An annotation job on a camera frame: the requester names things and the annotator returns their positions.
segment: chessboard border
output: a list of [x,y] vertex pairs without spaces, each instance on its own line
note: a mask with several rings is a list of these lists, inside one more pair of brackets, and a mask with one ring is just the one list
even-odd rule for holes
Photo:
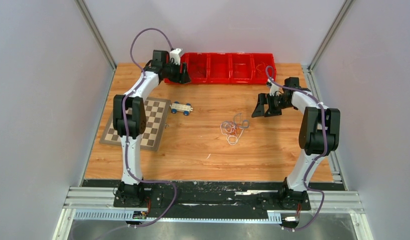
[[[164,107],[164,112],[162,113],[162,120],[165,119],[165,122],[159,125],[158,132],[156,133],[156,135],[159,135],[159,133],[161,133],[161,137],[159,139],[155,139],[155,144],[153,146],[142,146],[142,145],[140,146],[141,150],[149,150],[149,151],[157,152],[159,150],[159,146],[161,145],[161,139],[164,134],[163,131],[165,128],[166,119],[168,118],[168,112],[169,112],[169,108],[171,105],[171,100],[163,99],[163,98],[148,97],[146,98],[146,101],[165,102],[165,105],[167,105],[166,107]],[[105,145],[121,146],[120,142],[109,141],[105,139],[106,134],[104,133],[107,132],[106,130],[110,128],[112,120],[113,120],[113,111],[111,111],[111,115],[108,119],[108,122],[106,123],[105,129],[102,131],[102,135],[100,136],[99,143],[105,144]]]

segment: perforated metal strip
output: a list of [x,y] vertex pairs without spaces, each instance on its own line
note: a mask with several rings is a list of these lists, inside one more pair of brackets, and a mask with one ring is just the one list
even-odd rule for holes
[[[104,210],[104,209],[78,209],[74,220],[112,220],[112,221],[140,221],[149,222],[154,217],[147,219],[133,219],[133,211],[129,210]],[[281,215],[276,212],[269,212],[268,219],[219,219],[219,218],[171,218],[164,217],[161,222],[179,223],[232,223],[232,224],[280,224]]]

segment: chessboard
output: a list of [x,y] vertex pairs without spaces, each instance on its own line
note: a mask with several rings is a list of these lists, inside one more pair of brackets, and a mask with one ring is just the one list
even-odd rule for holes
[[[146,111],[146,130],[143,133],[140,149],[158,151],[162,134],[165,129],[166,118],[171,101],[168,99],[148,97],[144,101]],[[131,114],[131,109],[127,110],[127,114]],[[121,146],[121,140],[116,130],[113,129],[112,116],[109,117],[105,130],[100,137],[99,143]]]

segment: red plastic container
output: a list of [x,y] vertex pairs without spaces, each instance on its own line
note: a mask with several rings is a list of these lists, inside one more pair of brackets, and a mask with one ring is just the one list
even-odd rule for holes
[[187,63],[192,84],[266,84],[266,66],[277,73],[271,53],[188,52],[181,61]]

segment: gray wall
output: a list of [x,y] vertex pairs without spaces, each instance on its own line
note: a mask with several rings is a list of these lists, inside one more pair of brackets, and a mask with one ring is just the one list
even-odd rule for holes
[[[187,52],[273,53],[276,62],[308,64],[343,0],[85,0],[115,61],[144,28],[163,30]],[[141,62],[165,39],[146,32],[134,48]]]
[[374,238],[410,239],[410,0],[357,0],[315,74]]
[[0,239],[51,239],[111,76],[74,1],[0,1]]

